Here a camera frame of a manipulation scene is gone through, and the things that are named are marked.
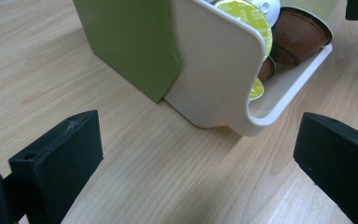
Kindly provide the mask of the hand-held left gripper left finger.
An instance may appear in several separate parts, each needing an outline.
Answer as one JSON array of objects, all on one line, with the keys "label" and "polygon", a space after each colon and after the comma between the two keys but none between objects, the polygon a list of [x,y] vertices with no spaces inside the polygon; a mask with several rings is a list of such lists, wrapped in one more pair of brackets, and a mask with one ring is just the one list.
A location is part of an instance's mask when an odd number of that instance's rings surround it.
[{"label": "hand-held left gripper left finger", "polygon": [[102,160],[98,112],[64,119],[8,160],[14,217],[61,224]]}]

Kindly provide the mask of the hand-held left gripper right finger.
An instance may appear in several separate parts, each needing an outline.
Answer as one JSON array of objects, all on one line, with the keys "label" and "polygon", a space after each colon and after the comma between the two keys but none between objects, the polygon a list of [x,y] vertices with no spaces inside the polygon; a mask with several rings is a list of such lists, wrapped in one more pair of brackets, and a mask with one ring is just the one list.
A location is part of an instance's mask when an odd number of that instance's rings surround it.
[{"label": "hand-held left gripper right finger", "polygon": [[336,119],[306,112],[294,160],[358,224],[358,131]]}]

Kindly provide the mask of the green and white capsule box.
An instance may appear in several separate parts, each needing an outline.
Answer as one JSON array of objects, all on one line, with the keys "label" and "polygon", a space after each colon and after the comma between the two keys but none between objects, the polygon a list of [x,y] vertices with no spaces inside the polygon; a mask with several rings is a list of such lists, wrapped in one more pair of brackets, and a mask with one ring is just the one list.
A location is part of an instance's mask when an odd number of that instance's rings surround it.
[{"label": "green and white capsule box", "polygon": [[285,66],[250,100],[266,47],[205,0],[73,0],[92,51],[154,102],[201,128],[255,136],[275,122],[332,48]]}]

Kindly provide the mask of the white coffee capsule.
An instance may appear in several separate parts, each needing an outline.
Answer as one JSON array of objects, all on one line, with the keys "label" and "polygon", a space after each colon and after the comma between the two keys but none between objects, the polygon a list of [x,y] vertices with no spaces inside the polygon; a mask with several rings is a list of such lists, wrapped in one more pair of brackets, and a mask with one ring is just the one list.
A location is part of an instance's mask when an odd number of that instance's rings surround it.
[{"label": "white coffee capsule", "polygon": [[280,0],[248,0],[255,5],[267,18],[268,23],[273,26],[279,18],[281,11]]}]

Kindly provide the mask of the small green lid coffee capsule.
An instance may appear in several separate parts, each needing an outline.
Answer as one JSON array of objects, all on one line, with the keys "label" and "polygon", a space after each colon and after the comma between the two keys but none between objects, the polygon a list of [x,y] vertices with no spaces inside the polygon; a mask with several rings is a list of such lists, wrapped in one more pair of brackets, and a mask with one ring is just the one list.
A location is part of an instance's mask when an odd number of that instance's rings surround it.
[{"label": "small green lid coffee capsule", "polygon": [[259,99],[264,94],[264,85],[259,78],[257,78],[251,88],[249,99],[251,101]]}]

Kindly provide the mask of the small brown coffee capsule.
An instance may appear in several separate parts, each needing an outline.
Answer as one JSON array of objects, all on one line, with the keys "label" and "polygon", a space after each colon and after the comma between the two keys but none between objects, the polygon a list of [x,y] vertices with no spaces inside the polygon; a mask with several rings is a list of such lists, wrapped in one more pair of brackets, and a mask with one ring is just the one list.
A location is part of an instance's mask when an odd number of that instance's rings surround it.
[{"label": "small brown coffee capsule", "polygon": [[259,80],[264,83],[268,79],[274,76],[276,71],[276,64],[271,57],[267,57],[267,59],[262,63],[260,71],[257,75]]}]

